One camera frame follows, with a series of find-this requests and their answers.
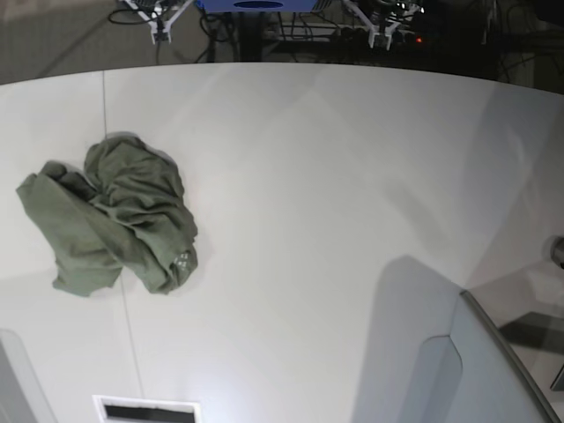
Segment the green t-shirt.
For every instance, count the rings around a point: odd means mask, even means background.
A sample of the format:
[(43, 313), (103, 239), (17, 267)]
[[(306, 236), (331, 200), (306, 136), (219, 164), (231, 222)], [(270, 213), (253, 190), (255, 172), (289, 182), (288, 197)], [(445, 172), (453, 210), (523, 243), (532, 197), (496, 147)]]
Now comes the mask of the green t-shirt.
[(198, 266), (178, 167), (131, 133), (92, 145), (80, 171), (47, 162), (16, 192), (54, 252), (57, 290), (88, 297), (129, 269), (149, 293), (168, 294)]

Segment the black power strip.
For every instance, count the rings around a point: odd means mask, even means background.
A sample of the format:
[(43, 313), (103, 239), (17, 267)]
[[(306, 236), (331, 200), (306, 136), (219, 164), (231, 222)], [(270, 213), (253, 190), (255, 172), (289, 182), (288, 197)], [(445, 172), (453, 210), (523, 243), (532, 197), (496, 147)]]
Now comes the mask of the black power strip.
[(372, 48), (423, 45), (426, 43), (426, 39), (421, 33), (416, 33), (407, 26), (398, 26), (396, 28), (390, 26), (385, 29), (384, 33), (376, 31), (374, 34), (371, 34), (364, 27), (343, 26), (336, 29), (330, 37), (334, 41), (355, 41)]

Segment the black table leg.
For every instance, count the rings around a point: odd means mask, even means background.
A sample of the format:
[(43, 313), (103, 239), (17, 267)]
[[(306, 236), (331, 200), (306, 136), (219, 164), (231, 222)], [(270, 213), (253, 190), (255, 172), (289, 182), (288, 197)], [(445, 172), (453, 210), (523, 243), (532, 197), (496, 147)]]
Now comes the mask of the black table leg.
[(241, 62), (262, 62), (263, 22), (263, 12), (238, 13), (239, 54)]

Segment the blue box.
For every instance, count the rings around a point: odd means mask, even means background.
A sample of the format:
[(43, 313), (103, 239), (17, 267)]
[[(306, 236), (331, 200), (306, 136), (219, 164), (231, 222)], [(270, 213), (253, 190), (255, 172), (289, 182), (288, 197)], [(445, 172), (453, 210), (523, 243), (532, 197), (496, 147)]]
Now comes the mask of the blue box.
[(289, 11), (309, 12), (314, 10), (316, 0), (202, 0), (200, 4), (208, 12), (259, 12)]

